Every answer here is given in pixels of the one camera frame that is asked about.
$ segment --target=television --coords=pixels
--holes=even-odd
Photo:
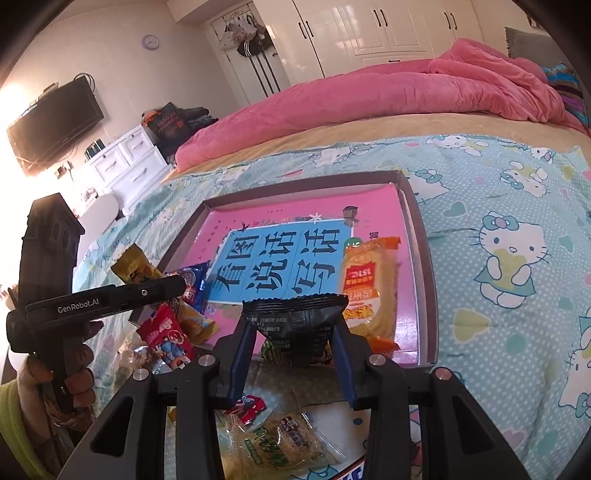
[[[7,134],[29,176],[51,167],[103,118],[86,77],[79,76],[40,97],[8,127]]]

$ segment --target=metal screw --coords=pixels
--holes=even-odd
[[[138,368],[134,371],[134,380],[141,382],[150,376],[150,372],[148,372],[145,368]]]
[[[199,365],[202,367],[209,367],[216,362],[216,358],[213,355],[203,355],[199,357]]]
[[[449,370],[448,368],[439,367],[435,370],[435,376],[439,380],[447,381],[447,380],[451,379],[452,375],[453,375],[452,371]]]
[[[373,355],[369,356],[369,363],[375,367],[381,367],[384,363],[386,363],[386,357],[380,355],[379,353],[374,353]]]

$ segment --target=white dresser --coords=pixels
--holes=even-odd
[[[85,168],[99,195],[113,194],[119,209],[128,215],[173,166],[166,163],[147,131],[138,125],[92,157]]]

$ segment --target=white wall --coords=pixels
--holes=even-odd
[[[146,34],[160,39],[156,51],[144,50]],[[0,284],[18,278],[21,237],[32,200],[54,192],[79,204],[80,183],[60,180],[54,168],[37,177],[22,173],[5,130],[53,82],[69,82],[79,72],[96,80],[96,97],[105,119],[72,152],[72,174],[82,178],[85,148],[97,138],[105,144],[141,121],[149,109],[174,102],[205,106],[221,117],[239,108],[222,68],[203,33],[176,24],[164,3],[109,7],[53,22],[27,48],[0,90]]]
[[[530,27],[525,12],[512,0],[472,0],[484,43],[507,55],[505,27],[524,32],[547,35],[539,28]]]

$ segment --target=drawer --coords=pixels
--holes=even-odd
[[[117,197],[119,207],[124,208],[133,203],[166,166],[158,149],[152,147],[151,152],[140,158],[133,166],[128,167],[128,171],[109,185],[109,190]]]
[[[154,145],[145,130],[140,129],[128,137],[121,139],[119,147],[127,158],[127,161],[132,164],[146,155]]]
[[[382,63],[399,63],[406,60],[421,60],[427,58],[428,54],[423,52],[412,53],[390,53],[382,55],[365,55],[359,56],[362,67],[369,67],[371,65],[380,65]]]
[[[129,165],[123,154],[114,147],[106,153],[99,153],[98,159],[93,160],[90,167],[98,174],[103,184],[107,184]]]

